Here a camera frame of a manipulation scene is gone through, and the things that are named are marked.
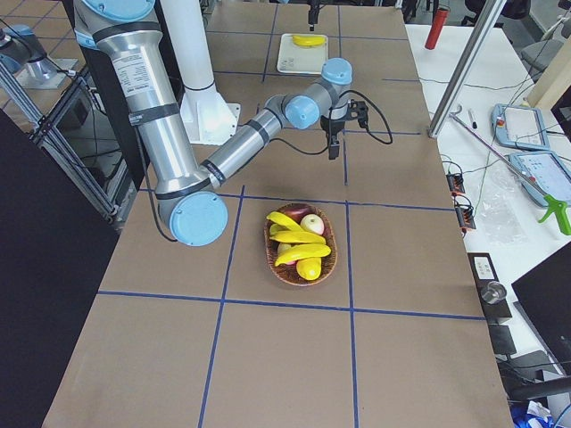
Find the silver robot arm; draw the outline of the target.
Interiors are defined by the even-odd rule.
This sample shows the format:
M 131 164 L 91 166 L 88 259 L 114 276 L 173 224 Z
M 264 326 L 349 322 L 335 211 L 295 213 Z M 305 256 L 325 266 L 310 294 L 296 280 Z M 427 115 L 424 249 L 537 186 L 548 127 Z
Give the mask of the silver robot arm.
M 271 97 L 239 125 L 218 92 L 203 16 L 196 1 L 77 1 L 80 45 L 106 54 L 128 105 L 128 119 L 158 182 L 151 199 L 169 241 L 203 246 L 228 222 L 216 194 L 285 126 L 309 128 L 344 115 L 352 66 L 327 60 L 320 77 L 296 95 Z

